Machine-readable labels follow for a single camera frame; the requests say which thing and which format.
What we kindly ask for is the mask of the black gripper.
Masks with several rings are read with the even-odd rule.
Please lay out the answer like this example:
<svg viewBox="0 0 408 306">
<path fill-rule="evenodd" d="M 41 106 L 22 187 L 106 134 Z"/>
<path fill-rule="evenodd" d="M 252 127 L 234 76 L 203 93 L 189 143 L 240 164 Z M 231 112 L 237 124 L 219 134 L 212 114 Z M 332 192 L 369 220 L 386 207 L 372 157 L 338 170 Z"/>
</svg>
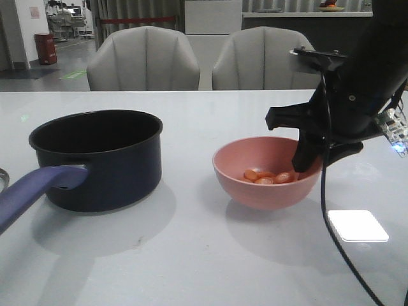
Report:
<svg viewBox="0 0 408 306">
<path fill-rule="evenodd" d="M 380 135 L 374 117 L 388 100 L 352 91 L 340 83 L 334 72 L 321 75 L 321 81 L 310 99 L 314 121 L 322 134 L 331 133 L 330 148 L 324 149 L 324 136 L 299 130 L 298 145 L 292 158 L 296 172 L 306 172 L 326 152 L 333 164 L 359 153 L 362 141 Z M 265 122 L 268 130 L 275 128 L 307 129 L 310 125 L 306 103 L 270 107 Z"/>
</svg>

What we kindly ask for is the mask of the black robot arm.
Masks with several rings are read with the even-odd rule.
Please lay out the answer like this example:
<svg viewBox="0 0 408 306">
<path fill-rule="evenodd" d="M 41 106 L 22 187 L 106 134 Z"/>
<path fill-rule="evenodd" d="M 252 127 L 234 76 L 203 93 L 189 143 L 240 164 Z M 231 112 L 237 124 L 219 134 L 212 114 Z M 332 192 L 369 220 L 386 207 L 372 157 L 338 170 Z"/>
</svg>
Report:
<svg viewBox="0 0 408 306">
<path fill-rule="evenodd" d="M 372 12 L 348 56 L 291 51 L 296 68 L 320 72 L 321 81 L 309 102 L 271 107 L 265 120 L 270 130 L 299 130 L 297 172 L 325 152 L 329 163 L 360 152 L 364 140 L 382 134 L 375 123 L 380 110 L 398 104 L 407 83 L 407 1 L 373 1 Z"/>
</svg>

